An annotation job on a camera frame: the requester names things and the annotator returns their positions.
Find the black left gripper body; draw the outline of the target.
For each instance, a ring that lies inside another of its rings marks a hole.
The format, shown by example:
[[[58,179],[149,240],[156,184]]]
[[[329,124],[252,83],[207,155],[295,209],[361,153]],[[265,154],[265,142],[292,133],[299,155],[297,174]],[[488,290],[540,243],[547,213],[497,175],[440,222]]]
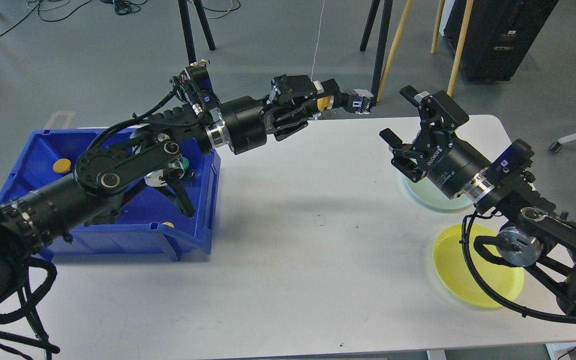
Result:
[[[318,114],[315,87],[308,75],[276,76],[270,85],[269,95],[263,98],[242,96],[218,106],[217,118],[205,130],[210,148],[227,145],[236,155],[254,150],[274,136],[278,116]]]

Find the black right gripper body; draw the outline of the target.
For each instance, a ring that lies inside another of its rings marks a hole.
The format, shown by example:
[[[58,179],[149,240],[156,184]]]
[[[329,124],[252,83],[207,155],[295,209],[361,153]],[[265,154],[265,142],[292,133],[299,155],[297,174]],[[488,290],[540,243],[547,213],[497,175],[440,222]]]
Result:
[[[478,204],[495,186],[485,175],[490,161],[457,136],[469,115],[445,91],[420,94],[424,96],[416,106],[420,130],[413,143],[391,150],[391,164],[412,182],[428,178],[446,197],[464,195]]]

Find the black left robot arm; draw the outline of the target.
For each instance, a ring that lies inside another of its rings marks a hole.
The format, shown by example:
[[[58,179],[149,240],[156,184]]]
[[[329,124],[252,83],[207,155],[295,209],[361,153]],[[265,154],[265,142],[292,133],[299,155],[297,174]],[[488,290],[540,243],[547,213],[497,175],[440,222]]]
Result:
[[[364,111],[362,92],[343,92],[334,79],[308,75],[272,78],[270,93],[222,102],[210,81],[207,60],[190,63],[171,78],[172,90],[151,110],[103,130],[77,158],[73,171],[0,205],[0,325],[22,318],[35,338],[0,331],[0,349],[29,359],[1,340],[59,353],[36,307],[57,278],[57,268],[35,257],[55,239],[101,215],[111,219],[147,186],[158,182],[186,217],[195,214],[183,187],[182,143],[194,139],[203,154],[227,145],[234,154],[258,148],[268,135],[282,141],[327,109]]]

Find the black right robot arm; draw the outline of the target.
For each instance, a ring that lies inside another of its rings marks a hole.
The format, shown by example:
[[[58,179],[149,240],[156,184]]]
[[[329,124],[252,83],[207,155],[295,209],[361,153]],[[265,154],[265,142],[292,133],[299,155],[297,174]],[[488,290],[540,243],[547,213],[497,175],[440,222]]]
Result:
[[[418,109],[420,130],[404,143],[390,129],[379,134],[393,153],[391,164],[412,182],[428,178],[450,199],[465,196],[474,212],[462,220],[461,247],[467,269],[487,296],[523,317],[576,324],[576,222],[532,188],[534,152],[518,139],[489,161],[457,129],[469,115],[443,90],[413,86],[400,94]],[[470,248],[487,262],[523,268],[554,294],[562,314],[530,309],[502,297],[477,271]]]

